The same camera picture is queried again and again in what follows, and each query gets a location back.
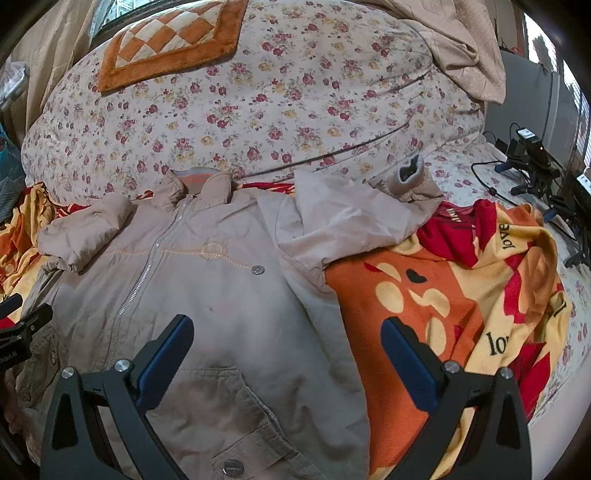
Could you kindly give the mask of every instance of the floral comforter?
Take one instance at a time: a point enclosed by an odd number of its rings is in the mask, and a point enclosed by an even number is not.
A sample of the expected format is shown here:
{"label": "floral comforter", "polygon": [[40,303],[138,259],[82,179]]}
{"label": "floral comforter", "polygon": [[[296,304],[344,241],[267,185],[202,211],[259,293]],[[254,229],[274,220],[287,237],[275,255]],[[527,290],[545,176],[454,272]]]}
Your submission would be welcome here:
{"label": "floral comforter", "polygon": [[369,180],[484,122],[416,31],[346,1],[251,0],[231,59],[102,96],[106,47],[57,85],[22,146],[28,181],[60,203],[135,197],[195,166],[248,181],[295,168]]}

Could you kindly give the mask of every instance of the window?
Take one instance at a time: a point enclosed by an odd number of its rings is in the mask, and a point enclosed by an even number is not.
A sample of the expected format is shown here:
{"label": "window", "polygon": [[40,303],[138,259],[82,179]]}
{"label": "window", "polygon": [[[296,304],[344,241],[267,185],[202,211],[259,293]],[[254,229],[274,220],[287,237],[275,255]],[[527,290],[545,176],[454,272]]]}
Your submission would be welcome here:
{"label": "window", "polygon": [[143,7],[146,4],[150,4],[155,0],[114,0],[110,10],[108,11],[101,27],[104,27],[107,23],[113,21],[115,18],[119,18],[121,15],[125,15],[138,7]]}
{"label": "window", "polygon": [[541,63],[549,71],[558,71],[556,49],[536,22],[525,16],[525,28],[527,29],[528,53],[531,61]]}
{"label": "window", "polygon": [[573,94],[574,103],[579,110],[579,133],[576,140],[576,153],[584,161],[585,165],[591,163],[590,107],[585,95],[581,92],[579,83],[574,78],[569,66],[561,58],[560,52],[542,31],[537,23],[525,15],[525,29],[528,43],[528,58],[536,63],[541,63],[548,70],[562,75],[564,83]]}

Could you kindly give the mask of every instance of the plastic bag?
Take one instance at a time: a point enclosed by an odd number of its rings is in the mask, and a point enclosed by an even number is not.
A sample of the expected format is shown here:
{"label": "plastic bag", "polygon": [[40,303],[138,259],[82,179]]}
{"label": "plastic bag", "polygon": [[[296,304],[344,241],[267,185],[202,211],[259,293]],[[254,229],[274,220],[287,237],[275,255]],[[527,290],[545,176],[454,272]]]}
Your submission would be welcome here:
{"label": "plastic bag", "polygon": [[12,217],[12,208],[24,189],[21,152],[0,125],[0,222]]}
{"label": "plastic bag", "polygon": [[11,61],[10,57],[0,69],[0,111],[6,110],[10,103],[22,95],[29,79],[27,64]]}

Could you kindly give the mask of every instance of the beige blanket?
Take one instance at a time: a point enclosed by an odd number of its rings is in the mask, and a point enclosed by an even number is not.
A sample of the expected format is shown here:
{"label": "beige blanket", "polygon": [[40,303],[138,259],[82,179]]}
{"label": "beige blanket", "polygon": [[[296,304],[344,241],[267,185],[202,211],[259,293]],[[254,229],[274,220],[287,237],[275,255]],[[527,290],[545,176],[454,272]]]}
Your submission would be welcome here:
{"label": "beige blanket", "polygon": [[425,39],[441,69],[478,100],[503,103],[505,67],[483,0],[358,0],[379,5]]}

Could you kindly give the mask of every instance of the metal snap button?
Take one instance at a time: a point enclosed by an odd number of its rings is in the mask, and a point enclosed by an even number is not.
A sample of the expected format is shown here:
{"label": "metal snap button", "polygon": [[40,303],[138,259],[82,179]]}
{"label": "metal snap button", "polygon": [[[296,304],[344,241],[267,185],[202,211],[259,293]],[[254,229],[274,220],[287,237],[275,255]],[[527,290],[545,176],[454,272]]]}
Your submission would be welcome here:
{"label": "metal snap button", "polygon": [[244,464],[240,460],[226,460],[222,471],[230,478],[238,478],[244,474]]}

